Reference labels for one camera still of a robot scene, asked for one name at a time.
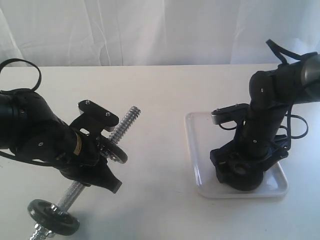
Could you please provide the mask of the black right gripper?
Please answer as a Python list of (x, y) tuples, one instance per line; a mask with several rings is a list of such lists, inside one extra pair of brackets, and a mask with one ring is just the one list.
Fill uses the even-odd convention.
[(235, 177), (234, 163), (253, 165), (265, 173), (279, 160), (288, 157), (289, 146), (285, 134), (276, 135), (272, 140), (245, 141), (240, 137), (211, 150), (210, 160), (218, 181), (230, 185)]

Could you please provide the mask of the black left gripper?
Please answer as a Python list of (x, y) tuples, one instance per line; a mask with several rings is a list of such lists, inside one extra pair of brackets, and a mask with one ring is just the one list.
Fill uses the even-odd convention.
[(116, 194), (122, 182), (115, 177), (108, 161), (100, 154), (103, 131), (90, 117), (77, 117), (70, 124), (75, 134), (75, 146), (66, 158), (66, 166), (58, 167), (67, 179), (101, 187)]

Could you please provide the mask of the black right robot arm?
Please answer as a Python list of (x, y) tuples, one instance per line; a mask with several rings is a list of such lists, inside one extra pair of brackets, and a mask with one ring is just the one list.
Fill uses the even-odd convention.
[(218, 181), (240, 191), (256, 189), (264, 173), (289, 155), (294, 136), (283, 120), (297, 104), (320, 100), (320, 56), (308, 53), (295, 63), (258, 71), (249, 81), (249, 103), (216, 109), (215, 125), (234, 122), (233, 139), (210, 152)]

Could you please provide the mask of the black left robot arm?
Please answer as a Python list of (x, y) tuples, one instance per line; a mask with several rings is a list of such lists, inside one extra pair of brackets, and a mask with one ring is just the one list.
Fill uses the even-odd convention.
[(80, 115), (67, 124), (54, 114), (45, 99), (23, 89), (0, 95), (0, 147), (8, 159), (52, 167), (65, 178), (116, 193), (121, 181), (108, 167), (106, 151), (119, 118), (100, 105), (82, 100)]

